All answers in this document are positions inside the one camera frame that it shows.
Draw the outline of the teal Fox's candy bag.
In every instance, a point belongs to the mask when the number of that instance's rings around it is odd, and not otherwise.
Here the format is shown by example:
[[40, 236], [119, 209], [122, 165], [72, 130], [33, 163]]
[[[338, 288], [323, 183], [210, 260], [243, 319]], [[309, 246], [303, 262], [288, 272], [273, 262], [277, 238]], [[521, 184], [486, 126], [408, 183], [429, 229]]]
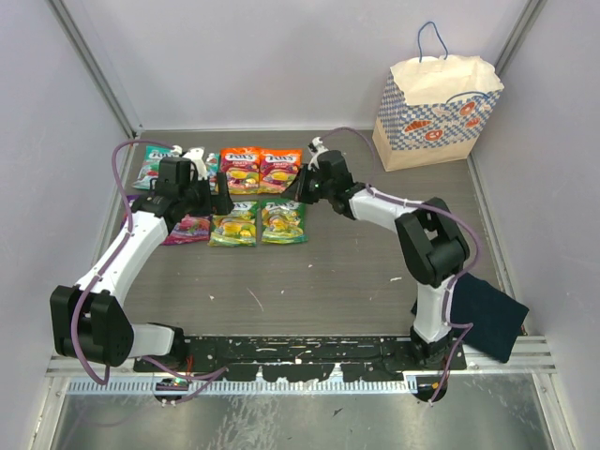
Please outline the teal Fox's candy bag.
[[140, 190], [148, 190], [151, 181], [158, 177], [159, 163], [166, 157], [175, 157], [176, 152], [171, 148], [147, 145], [142, 166], [137, 178], [132, 182], [132, 187]]
[[219, 169], [219, 155], [216, 153], [209, 153], [205, 160], [205, 166], [211, 192], [218, 193], [217, 173]]

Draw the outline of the small purple snack packet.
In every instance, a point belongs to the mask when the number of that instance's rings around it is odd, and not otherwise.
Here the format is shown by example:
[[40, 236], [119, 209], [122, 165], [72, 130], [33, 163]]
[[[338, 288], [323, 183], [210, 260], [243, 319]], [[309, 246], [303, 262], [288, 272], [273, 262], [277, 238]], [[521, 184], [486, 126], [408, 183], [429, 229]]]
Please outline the small purple snack packet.
[[210, 239], [211, 216], [185, 216], [162, 242], [162, 246], [175, 246], [208, 241]]

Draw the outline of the yellow green Fox's candy bag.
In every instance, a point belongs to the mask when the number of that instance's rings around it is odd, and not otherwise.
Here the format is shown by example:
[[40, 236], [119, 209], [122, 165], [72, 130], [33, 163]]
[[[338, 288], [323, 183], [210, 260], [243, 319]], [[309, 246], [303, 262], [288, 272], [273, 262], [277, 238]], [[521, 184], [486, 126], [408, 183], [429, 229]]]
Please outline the yellow green Fox's candy bag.
[[305, 243], [306, 206], [285, 199], [261, 201], [262, 242], [266, 244], [290, 245]]

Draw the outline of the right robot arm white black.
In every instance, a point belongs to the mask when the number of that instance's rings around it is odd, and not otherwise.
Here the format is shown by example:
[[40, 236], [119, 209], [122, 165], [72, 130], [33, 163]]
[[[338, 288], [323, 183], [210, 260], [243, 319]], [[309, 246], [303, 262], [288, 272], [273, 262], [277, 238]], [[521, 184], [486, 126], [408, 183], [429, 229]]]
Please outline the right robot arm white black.
[[456, 276], [470, 256], [445, 202], [401, 200], [357, 182], [337, 150], [304, 164], [282, 197], [304, 204], [326, 200], [346, 218], [397, 235], [406, 268], [417, 282], [416, 316], [410, 330], [412, 360], [423, 369], [436, 367], [451, 347], [448, 307]]

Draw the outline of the checkered paper bakery bag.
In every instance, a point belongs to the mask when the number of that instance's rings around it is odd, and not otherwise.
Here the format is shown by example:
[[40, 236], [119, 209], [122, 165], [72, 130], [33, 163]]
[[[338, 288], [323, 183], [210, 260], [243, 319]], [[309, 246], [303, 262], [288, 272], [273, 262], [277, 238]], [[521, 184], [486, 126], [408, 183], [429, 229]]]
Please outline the checkered paper bakery bag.
[[503, 92], [489, 62], [442, 49], [389, 68], [372, 135], [388, 172], [467, 158]]

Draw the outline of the purple Fox's berries candy bag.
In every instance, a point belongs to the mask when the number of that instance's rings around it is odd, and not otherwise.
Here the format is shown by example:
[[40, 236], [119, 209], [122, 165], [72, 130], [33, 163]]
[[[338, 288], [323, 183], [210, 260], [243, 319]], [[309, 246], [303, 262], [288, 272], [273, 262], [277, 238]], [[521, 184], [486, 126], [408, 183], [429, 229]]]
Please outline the purple Fox's berries candy bag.
[[[127, 195], [127, 204], [131, 212], [133, 212], [133, 204], [140, 198], [139, 194], [128, 194]], [[128, 225], [128, 214], [124, 212], [123, 219], [121, 221], [120, 229], [129, 230]]]

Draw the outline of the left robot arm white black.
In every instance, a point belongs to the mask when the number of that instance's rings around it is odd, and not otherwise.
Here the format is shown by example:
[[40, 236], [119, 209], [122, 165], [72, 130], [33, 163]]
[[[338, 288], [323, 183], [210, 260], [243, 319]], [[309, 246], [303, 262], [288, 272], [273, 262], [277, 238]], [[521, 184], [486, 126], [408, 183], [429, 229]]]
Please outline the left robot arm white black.
[[133, 324], [123, 305], [149, 257], [185, 217], [232, 211], [225, 175], [217, 180], [222, 191], [214, 193], [198, 148], [159, 162], [151, 191], [130, 204], [131, 216], [104, 255], [73, 286], [58, 286], [52, 292], [52, 333], [58, 354], [111, 368], [143, 356], [154, 356], [167, 371], [185, 365], [188, 345], [181, 328]]

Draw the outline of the orange snack packet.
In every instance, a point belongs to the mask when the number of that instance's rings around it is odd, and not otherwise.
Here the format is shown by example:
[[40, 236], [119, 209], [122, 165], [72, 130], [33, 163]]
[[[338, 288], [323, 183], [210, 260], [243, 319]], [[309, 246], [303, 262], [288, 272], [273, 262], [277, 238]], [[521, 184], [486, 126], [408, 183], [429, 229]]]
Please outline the orange snack packet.
[[220, 150], [219, 168], [226, 175], [233, 195], [257, 194], [260, 185], [259, 147], [229, 147]]

